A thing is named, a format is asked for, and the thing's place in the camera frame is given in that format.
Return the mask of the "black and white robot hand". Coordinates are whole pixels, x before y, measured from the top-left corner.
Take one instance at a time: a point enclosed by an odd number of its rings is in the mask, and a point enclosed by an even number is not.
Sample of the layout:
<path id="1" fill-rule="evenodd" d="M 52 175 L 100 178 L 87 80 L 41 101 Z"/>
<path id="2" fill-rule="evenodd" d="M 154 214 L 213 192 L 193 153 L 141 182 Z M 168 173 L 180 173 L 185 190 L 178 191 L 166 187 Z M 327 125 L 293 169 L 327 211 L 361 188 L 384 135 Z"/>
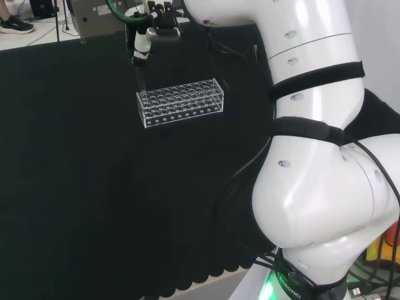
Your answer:
<path id="1" fill-rule="evenodd" d="M 132 52 L 131 63 L 142 69 L 150 56 L 152 42 L 178 41 L 181 31 L 172 1 L 144 1 L 135 7 L 133 16 L 144 18 L 127 36 Z"/>

